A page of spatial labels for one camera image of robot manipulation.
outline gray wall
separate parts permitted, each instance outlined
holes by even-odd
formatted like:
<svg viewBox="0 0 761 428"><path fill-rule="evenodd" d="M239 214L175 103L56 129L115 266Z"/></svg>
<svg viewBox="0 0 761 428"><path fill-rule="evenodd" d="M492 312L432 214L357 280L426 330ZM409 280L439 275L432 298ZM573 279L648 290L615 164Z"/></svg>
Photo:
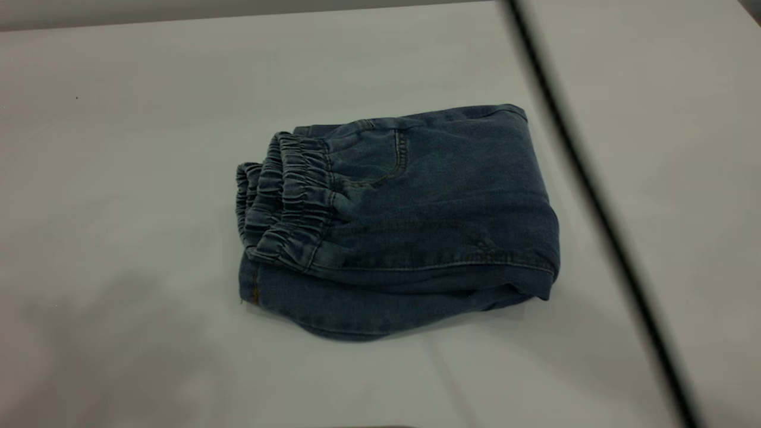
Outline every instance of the gray wall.
<svg viewBox="0 0 761 428"><path fill-rule="evenodd" d="M477 0L0 0L0 31Z"/></svg>

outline blue denim jeans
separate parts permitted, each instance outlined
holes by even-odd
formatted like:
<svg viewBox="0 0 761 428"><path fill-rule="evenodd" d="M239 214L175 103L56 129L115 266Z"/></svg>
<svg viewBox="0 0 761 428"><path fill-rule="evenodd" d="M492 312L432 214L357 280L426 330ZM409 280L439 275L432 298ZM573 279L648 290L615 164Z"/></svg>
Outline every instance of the blue denim jeans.
<svg viewBox="0 0 761 428"><path fill-rule="evenodd" d="M558 275L558 221L513 105L278 133L237 182L240 297L320 336L548 299Z"/></svg>

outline jeans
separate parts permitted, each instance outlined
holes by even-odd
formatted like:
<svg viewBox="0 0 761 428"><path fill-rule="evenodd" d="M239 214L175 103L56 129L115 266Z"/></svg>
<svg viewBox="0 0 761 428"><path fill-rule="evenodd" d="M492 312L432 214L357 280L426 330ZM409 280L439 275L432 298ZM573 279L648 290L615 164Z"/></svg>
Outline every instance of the jeans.
<svg viewBox="0 0 761 428"><path fill-rule="evenodd" d="M276 134L237 169L240 297L338 340L548 299L558 221L519 107Z"/></svg>

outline elastic waistband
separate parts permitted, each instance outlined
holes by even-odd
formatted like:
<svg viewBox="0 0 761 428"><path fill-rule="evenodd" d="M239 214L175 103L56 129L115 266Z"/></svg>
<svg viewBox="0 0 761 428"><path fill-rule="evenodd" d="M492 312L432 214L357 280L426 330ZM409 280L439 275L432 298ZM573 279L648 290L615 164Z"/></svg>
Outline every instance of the elastic waistband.
<svg viewBox="0 0 761 428"><path fill-rule="evenodd" d="M247 249L248 254L254 260L305 271L333 211L330 165L322 141L276 134L260 175L259 192L247 222L259 225L263 233L256 247Z"/></svg>

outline white surface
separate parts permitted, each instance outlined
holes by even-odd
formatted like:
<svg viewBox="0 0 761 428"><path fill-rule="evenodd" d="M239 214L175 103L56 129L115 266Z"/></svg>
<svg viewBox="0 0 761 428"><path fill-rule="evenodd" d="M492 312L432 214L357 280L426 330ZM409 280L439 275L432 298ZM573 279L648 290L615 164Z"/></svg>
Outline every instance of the white surface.
<svg viewBox="0 0 761 428"><path fill-rule="evenodd" d="M0 31L433 5L453 0L0 0ZM472 2L477 0L456 0Z"/></svg>
<svg viewBox="0 0 761 428"><path fill-rule="evenodd" d="M709 420L759 426L759 28L535 3ZM238 303L234 169L274 132L501 102L561 221L550 302L366 344ZM0 426L671 424L492 4L0 34L0 103Z"/></svg>

